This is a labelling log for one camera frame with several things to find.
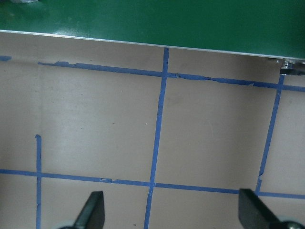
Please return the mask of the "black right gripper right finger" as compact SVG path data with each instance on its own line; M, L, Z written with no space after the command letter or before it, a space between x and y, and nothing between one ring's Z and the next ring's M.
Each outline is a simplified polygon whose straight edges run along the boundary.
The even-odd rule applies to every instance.
M286 228L251 189L239 190L238 219L244 229Z

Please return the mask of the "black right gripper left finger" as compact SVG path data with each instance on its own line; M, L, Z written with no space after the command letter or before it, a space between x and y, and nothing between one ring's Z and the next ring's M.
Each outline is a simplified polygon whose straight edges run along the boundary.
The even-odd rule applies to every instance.
M103 191L94 191L90 194L72 227L74 229L102 229L104 223Z

